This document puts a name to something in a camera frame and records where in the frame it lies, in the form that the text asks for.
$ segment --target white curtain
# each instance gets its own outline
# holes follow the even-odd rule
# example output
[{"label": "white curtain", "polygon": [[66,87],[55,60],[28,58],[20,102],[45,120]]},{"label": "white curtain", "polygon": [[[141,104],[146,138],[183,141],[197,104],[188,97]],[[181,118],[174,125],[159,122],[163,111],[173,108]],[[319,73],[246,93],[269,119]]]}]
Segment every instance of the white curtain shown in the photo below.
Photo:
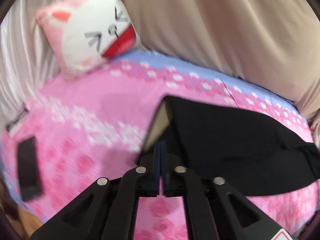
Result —
[{"label": "white curtain", "polygon": [[0,26],[0,129],[59,71],[37,9],[59,0],[16,0]]}]

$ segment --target black garment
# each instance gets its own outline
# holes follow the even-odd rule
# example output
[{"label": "black garment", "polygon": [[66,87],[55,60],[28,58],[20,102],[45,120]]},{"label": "black garment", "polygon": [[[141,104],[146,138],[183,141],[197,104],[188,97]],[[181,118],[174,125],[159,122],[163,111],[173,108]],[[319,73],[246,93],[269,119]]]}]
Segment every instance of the black garment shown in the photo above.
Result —
[{"label": "black garment", "polygon": [[224,177],[246,196],[287,193],[320,178],[315,144],[272,117],[182,98],[165,100],[173,120],[160,140],[198,176]]}]

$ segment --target mattress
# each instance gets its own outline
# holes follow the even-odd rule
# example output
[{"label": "mattress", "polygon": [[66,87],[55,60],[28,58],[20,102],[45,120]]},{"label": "mattress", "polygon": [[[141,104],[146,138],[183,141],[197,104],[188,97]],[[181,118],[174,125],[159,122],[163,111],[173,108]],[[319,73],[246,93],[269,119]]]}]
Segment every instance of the mattress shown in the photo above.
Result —
[{"label": "mattress", "polygon": [[[136,166],[153,115],[168,94],[267,114],[312,142],[292,102],[222,73],[136,50],[74,82],[58,75],[26,102],[27,119],[14,135],[3,133],[0,149],[0,168],[13,200],[46,222],[97,178],[123,176]],[[37,140],[44,194],[25,203],[16,148],[31,135]],[[293,234],[318,208],[318,190],[315,182],[291,193],[248,199]],[[140,198],[135,239],[187,239],[182,199]]]}]

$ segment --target cat ear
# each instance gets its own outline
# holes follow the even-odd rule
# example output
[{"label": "cat ear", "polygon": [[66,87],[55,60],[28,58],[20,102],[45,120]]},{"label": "cat ear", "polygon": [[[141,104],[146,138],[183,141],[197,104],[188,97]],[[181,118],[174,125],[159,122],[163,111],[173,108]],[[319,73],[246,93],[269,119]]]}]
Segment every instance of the cat ear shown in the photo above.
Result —
[{"label": "cat ear", "polygon": [[60,22],[67,23],[69,18],[70,18],[70,16],[71,16],[71,12],[63,11],[63,10],[57,10],[57,11],[53,11],[51,15],[56,20],[58,20]]}]

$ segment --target cat face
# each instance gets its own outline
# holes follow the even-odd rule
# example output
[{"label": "cat face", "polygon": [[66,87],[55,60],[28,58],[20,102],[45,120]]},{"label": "cat face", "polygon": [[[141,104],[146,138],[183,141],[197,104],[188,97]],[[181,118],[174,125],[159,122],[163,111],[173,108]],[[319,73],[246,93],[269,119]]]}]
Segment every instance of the cat face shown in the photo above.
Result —
[{"label": "cat face", "polygon": [[61,49],[68,68],[90,69],[133,48],[136,33],[121,0],[86,0],[56,8],[52,24],[63,28]]}]

